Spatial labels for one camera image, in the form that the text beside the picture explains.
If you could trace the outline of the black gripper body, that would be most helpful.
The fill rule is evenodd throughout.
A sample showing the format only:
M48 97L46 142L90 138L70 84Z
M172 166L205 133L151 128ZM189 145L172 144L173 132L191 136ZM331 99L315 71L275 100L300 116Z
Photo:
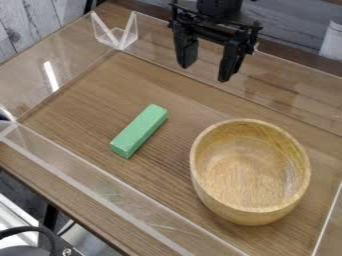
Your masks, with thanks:
M201 38L216 44L236 41L240 49L252 54L263 26L241 13L243 0L171 0L168 27L175 48L181 51Z

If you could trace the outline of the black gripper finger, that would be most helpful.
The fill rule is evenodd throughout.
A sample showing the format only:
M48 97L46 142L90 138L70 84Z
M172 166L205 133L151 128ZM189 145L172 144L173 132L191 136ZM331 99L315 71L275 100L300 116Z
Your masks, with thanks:
M197 59L197 37L180 22L173 22L173 44L177 64L187 69Z
M227 82L237 72L244 59L245 50L241 43L232 40L224 43L223 57L219 65L217 80Z

